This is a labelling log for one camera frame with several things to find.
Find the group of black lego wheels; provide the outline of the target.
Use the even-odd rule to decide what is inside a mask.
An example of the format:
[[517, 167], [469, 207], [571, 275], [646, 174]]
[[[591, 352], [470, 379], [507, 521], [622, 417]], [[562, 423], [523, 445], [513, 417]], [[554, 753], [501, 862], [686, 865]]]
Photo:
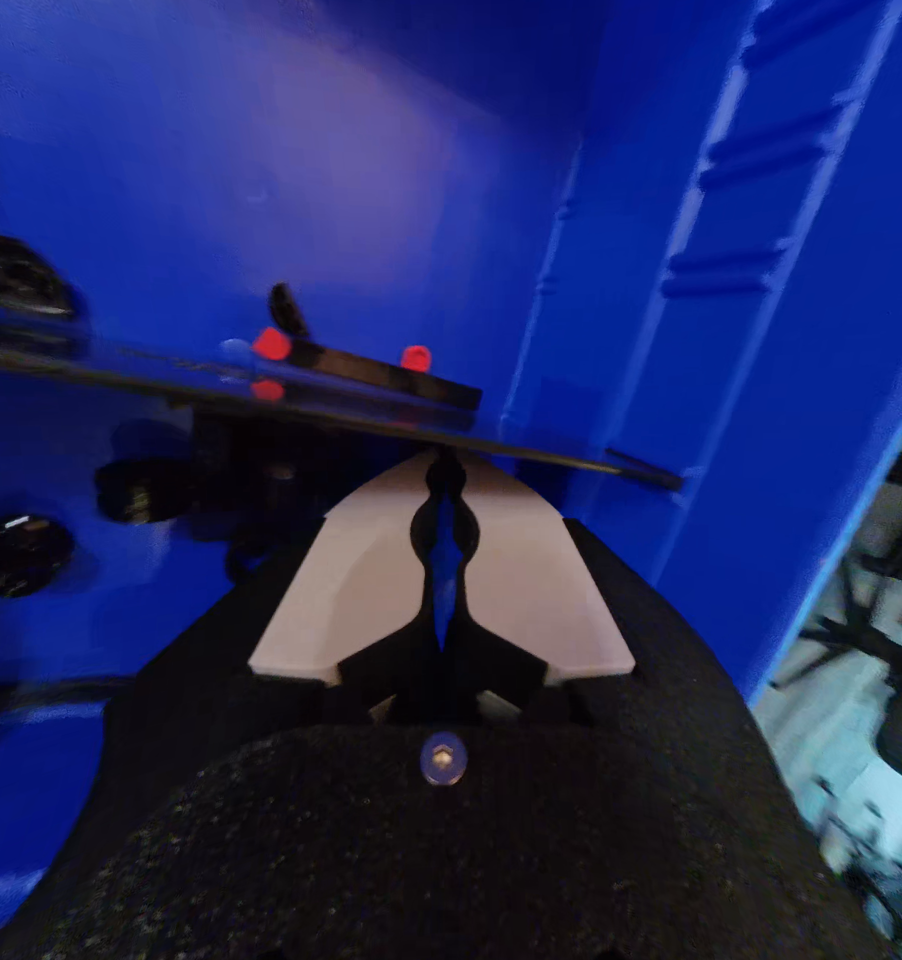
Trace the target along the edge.
[[[129, 529], [183, 523], [224, 544], [238, 585], [318, 516], [333, 472], [331, 434], [315, 427], [198, 411], [185, 430], [155, 419], [120, 425], [114, 457], [93, 473], [103, 520]], [[79, 540], [46, 513], [0, 515], [0, 598], [45, 590], [74, 562]]]

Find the blue plastic storage bin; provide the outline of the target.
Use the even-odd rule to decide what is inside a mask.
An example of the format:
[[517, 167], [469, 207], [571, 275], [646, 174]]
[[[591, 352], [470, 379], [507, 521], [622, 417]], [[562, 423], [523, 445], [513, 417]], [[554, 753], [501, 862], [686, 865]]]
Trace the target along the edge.
[[[256, 356], [267, 327], [483, 391], [635, 480], [0, 370], [0, 958], [884, 950], [750, 700], [902, 441], [902, 2], [0, 2], [0, 234], [75, 320], [0, 345]], [[115, 430], [332, 435], [244, 582], [98, 516]], [[343, 681], [249, 660], [325, 516], [433, 450], [411, 622]], [[547, 682], [458, 596], [459, 452], [564, 518], [635, 658]]]

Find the black bin divider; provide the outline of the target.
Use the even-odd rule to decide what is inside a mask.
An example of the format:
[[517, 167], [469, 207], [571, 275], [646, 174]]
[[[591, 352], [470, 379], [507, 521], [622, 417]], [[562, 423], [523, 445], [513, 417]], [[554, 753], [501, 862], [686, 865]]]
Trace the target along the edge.
[[478, 414], [398, 392], [338, 386], [328, 376], [167, 357], [113, 342], [92, 342], [65, 358], [0, 344], [0, 371], [93, 385], [200, 405], [231, 415], [270, 417], [323, 428], [441, 445], [609, 474], [680, 493], [686, 477], [664, 467], [554, 432], [512, 428]]

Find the long black lego plate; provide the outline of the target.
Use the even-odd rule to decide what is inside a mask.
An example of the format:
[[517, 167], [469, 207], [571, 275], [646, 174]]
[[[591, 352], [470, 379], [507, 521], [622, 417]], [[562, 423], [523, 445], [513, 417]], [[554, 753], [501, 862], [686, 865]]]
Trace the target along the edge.
[[479, 388], [301, 339], [291, 339], [284, 363], [464, 412], [476, 412], [484, 397]]

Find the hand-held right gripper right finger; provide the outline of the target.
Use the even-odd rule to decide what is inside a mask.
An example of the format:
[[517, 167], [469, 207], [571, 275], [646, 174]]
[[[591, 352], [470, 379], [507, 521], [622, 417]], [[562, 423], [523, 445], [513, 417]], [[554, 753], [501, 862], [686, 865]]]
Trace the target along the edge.
[[457, 462], [457, 596], [470, 622], [540, 661], [547, 683], [631, 674], [636, 659], [560, 512], [477, 454]]

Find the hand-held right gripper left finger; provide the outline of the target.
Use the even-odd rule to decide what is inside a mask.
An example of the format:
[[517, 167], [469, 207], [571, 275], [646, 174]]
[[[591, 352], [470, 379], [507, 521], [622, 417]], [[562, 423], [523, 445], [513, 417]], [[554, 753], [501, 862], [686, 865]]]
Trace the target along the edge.
[[412, 522], [436, 459], [418, 453], [328, 510], [249, 658], [254, 674], [335, 687], [347, 659], [412, 622], [425, 581]]

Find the large black lego piece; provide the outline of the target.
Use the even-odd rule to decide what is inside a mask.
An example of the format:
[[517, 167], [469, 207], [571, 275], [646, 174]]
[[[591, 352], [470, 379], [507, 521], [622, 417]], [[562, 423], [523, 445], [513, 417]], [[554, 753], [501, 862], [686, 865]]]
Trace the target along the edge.
[[23, 241], [0, 234], [0, 308], [74, 321], [81, 315], [70, 286]]

